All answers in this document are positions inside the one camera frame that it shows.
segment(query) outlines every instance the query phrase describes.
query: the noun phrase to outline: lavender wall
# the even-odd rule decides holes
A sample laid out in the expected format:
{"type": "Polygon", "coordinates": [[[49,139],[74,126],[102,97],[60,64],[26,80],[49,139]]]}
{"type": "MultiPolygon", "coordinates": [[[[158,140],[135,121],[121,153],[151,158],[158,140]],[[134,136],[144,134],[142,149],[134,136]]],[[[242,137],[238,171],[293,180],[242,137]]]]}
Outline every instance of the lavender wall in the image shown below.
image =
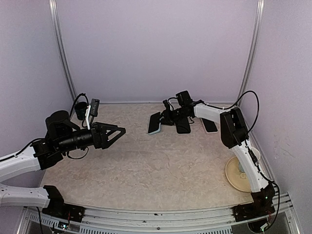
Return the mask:
{"type": "MultiPolygon", "coordinates": [[[[71,99],[57,51],[47,0],[0,0],[0,149],[21,149],[45,135],[44,120],[71,99]]],[[[38,186],[42,172],[7,181],[38,186]]],[[[21,208],[0,208],[0,234],[16,233],[21,208]]]]}
{"type": "MultiPolygon", "coordinates": [[[[311,12],[311,1],[266,1],[248,86],[261,105],[254,134],[306,234],[312,230],[311,12]]],[[[242,107],[251,124],[253,98],[242,107]]]]}
{"type": "Polygon", "coordinates": [[[77,92],[102,102],[233,102],[254,27],[253,0],[62,0],[58,14],[77,92]]]}

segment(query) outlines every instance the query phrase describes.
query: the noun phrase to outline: black cable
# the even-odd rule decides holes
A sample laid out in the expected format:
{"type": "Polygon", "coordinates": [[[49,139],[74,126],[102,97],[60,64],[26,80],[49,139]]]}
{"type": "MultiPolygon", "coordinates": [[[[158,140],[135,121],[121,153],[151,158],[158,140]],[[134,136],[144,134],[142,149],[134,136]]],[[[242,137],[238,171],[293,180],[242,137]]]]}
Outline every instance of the black cable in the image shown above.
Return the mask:
{"type": "Polygon", "coordinates": [[[273,222],[272,222],[272,223],[269,225],[269,227],[265,230],[265,231],[267,231],[269,228],[271,228],[271,226],[275,223],[275,221],[276,221],[276,219],[277,219],[277,215],[278,215],[278,212],[279,212],[280,199],[281,199],[281,198],[280,198],[280,189],[279,189],[278,184],[276,184],[274,181],[271,181],[271,180],[269,180],[268,178],[265,177],[265,175],[260,171],[259,166],[257,166],[257,168],[258,168],[258,171],[259,171],[260,175],[262,175],[262,177],[263,177],[266,181],[268,181],[269,183],[274,184],[274,185],[277,187],[277,192],[278,192],[278,203],[277,203],[276,215],[275,215],[275,217],[274,217],[273,222]]]}
{"type": "Polygon", "coordinates": [[[171,99],[177,99],[176,97],[171,97],[171,98],[169,98],[167,101],[168,101],[168,103],[169,103],[169,105],[172,107],[172,110],[174,110],[175,108],[174,108],[174,106],[169,102],[171,99]]]}
{"type": "Polygon", "coordinates": [[[0,159],[0,162],[3,162],[3,161],[6,161],[8,159],[11,159],[13,157],[16,157],[17,155],[20,155],[21,153],[23,153],[23,151],[32,143],[34,143],[35,141],[37,140],[44,140],[44,138],[36,138],[36,139],[33,139],[32,141],[30,141],[24,148],[22,148],[20,151],[18,151],[15,155],[11,155],[9,157],[6,157],[4,159],[0,159]]]}
{"type": "Polygon", "coordinates": [[[168,101],[170,101],[171,99],[176,99],[176,100],[177,100],[177,98],[176,98],[176,97],[171,97],[171,98],[169,98],[169,99],[168,99],[168,101]]]}
{"type": "Polygon", "coordinates": [[[85,120],[86,120],[86,119],[84,119],[84,120],[82,121],[82,123],[81,123],[81,125],[82,125],[83,128],[86,128],[86,127],[87,127],[87,126],[84,126],[84,125],[83,125],[85,120]]]}
{"type": "Polygon", "coordinates": [[[94,116],[91,117],[91,121],[90,121],[90,124],[93,123],[93,120],[94,120],[94,116]]]}
{"type": "Polygon", "coordinates": [[[41,221],[41,214],[40,214],[40,210],[39,207],[36,207],[38,210],[38,214],[39,214],[39,223],[40,223],[40,230],[41,230],[41,234],[43,234],[43,229],[42,229],[42,221],[41,221]]]}
{"type": "MultiPolygon", "coordinates": [[[[83,128],[87,128],[87,127],[88,127],[88,126],[84,126],[84,125],[83,125],[84,122],[85,122],[85,120],[86,120],[86,119],[84,119],[84,120],[82,121],[82,123],[81,123],[81,125],[82,125],[83,128]]],[[[89,122],[90,125],[93,123],[93,120],[94,120],[94,116],[91,117],[91,121],[89,122]]]]}
{"type": "Polygon", "coordinates": [[[236,106],[236,105],[238,104],[238,102],[243,98],[243,96],[245,96],[247,93],[253,93],[256,97],[258,97],[257,94],[255,93],[255,91],[253,91],[253,90],[248,90],[248,91],[244,92],[244,93],[237,99],[237,101],[234,102],[234,104],[233,104],[232,106],[230,106],[230,107],[222,108],[222,107],[218,107],[218,106],[212,106],[212,105],[209,105],[209,104],[206,104],[206,103],[203,103],[203,104],[205,104],[206,106],[214,107],[214,108],[219,109],[219,110],[229,110],[229,109],[231,109],[232,107],[236,106]]]}
{"type": "Polygon", "coordinates": [[[236,101],[232,106],[227,107],[227,108],[221,108],[221,107],[217,107],[217,106],[212,106],[212,105],[209,105],[209,104],[207,104],[207,103],[205,103],[205,102],[203,102],[203,104],[206,105],[206,106],[210,106],[210,107],[213,107],[213,108],[217,108],[217,109],[219,109],[219,110],[229,110],[229,109],[231,109],[232,107],[236,106],[236,105],[238,104],[238,102],[243,98],[243,96],[246,95],[247,93],[253,93],[254,96],[255,96],[255,98],[256,98],[256,100],[257,100],[257,114],[256,114],[256,116],[255,116],[255,118],[254,118],[254,121],[253,121],[252,126],[250,127],[250,129],[249,129],[249,130],[247,131],[247,133],[246,133],[246,135],[248,135],[248,133],[250,133],[250,131],[254,128],[255,123],[257,122],[258,116],[259,116],[260,104],[259,104],[258,95],[255,93],[255,91],[253,91],[253,90],[248,90],[248,91],[244,92],[244,93],[237,99],[237,101],[236,101]]]}
{"type": "Polygon", "coordinates": [[[84,97],[86,98],[87,105],[89,105],[89,100],[88,100],[88,97],[86,96],[86,94],[84,94],[84,93],[79,94],[79,95],[76,97],[76,99],[74,100],[74,102],[73,102],[72,109],[70,110],[69,118],[72,117],[75,104],[76,104],[76,102],[78,101],[79,97],[81,97],[81,96],[84,96],[84,97]]]}
{"type": "Polygon", "coordinates": [[[192,119],[192,117],[190,117],[190,121],[192,121],[192,122],[190,122],[189,124],[195,123],[195,121],[192,119]]]}
{"type": "Polygon", "coordinates": [[[82,156],[82,157],[70,157],[69,156],[69,152],[67,152],[67,156],[70,158],[70,159],[75,159],[75,160],[77,160],[77,159],[83,159],[84,157],[86,157],[86,155],[89,153],[89,147],[87,147],[87,152],[85,153],[85,155],[84,156],[82,156]]]}

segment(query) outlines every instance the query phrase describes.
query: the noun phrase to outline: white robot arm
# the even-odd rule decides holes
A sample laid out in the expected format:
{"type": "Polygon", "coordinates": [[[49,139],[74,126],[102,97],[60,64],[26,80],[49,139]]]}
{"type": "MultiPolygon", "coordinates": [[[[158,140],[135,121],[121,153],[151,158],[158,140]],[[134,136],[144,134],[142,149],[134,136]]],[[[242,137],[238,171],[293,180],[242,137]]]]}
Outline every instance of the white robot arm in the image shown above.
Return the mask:
{"type": "Polygon", "coordinates": [[[237,156],[251,186],[253,203],[233,207],[236,221],[255,218],[274,213],[272,198],[275,190],[272,183],[263,176],[258,159],[251,150],[248,130],[238,107],[222,109],[203,101],[193,101],[188,91],[176,94],[175,99],[181,106],[173,109],[169,100],[164,100],[165,110],[155,113],[150,118],[148,134],[160,131],[161,124],[175,125],[180,134],[190,133],[188,117],[198,117],[220,124],[221,140],[237,156]]]}
{"type": "MultiPolygon", "coordinates": [[[[218,124],[220,124],[220,115],[224,112],[228,112],[228,110],[219,110],[204,104],[198,104],[194,107],[195,117],[204,118],[218,124]]],[[[252,158],[249,156],[248,149],[251,148],[250,141],[247,139],[246,141],[241,142],[240,145],[232,147],[231,150],[244,168],[250,183],[251,191],[257,193],[268,186],[268,181],[265,180],[258,171],[258,167],[262,171],[261,166],[259,164],[256,166],[252,158]]]]}
{"type": "MultiPolygon", "coordinates": [[[[88,107],[89,115],[97,116],[99,101],[93,99],[88,107]]],[[[61,161],[75,149],[84,150],[88,146],[107,149],[122,135],[124,128],[105,123],[89,123],[80,129],[69,120],[67,111],[57,111],[46,119],[47,135],[31,141],[22,150],[0,157],[0,207],[1,206],[36,206],[44,214],[81,222],[84,208],[64,203],[64,199],[55,186],[45,185],[40,188],[21,188],[1,184],[3,181],[27,172],[45,170],[61,161]]]]}

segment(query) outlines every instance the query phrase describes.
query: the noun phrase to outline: beige disc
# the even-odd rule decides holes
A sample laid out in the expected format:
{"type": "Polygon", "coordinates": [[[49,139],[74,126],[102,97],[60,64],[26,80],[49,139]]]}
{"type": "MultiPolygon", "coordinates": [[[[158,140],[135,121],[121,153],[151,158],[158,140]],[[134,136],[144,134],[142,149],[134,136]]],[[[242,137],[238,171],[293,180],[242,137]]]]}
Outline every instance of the beige disc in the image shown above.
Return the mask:
{"type": "Polygon", "coordinates": [[[238,169],[238,164],[238,158],[232,157],[225,166],[225,175],[234,188],[242,192],[250,193],[251,188],[247,175],[238,169]]]}

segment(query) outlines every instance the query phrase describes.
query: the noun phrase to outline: beige table surface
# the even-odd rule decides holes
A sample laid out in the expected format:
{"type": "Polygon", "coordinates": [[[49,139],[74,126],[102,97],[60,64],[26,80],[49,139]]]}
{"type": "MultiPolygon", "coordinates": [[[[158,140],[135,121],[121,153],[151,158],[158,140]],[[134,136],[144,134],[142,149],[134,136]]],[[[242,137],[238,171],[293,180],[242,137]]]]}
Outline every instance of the beige table surface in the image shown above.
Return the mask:
{"type": "MultiPolygon", "coordinates": [[[[65,158],[46,171],[42,185],[55,185],[66,202],[127,210],[189,210],[252,201],[227,181],[225,165],[234,154],[219,133],[204,132],[200,119],[194,119],[190,134],[177,134],[175,126],[147,134],[149,116],[163,110],[162,104],[100,105],[95,121],[117,124],[127,133],[109,149],[90,147],[84,159],[65,158]]],[[[83,154],[77,150],[71,156],[83,154]]]]}

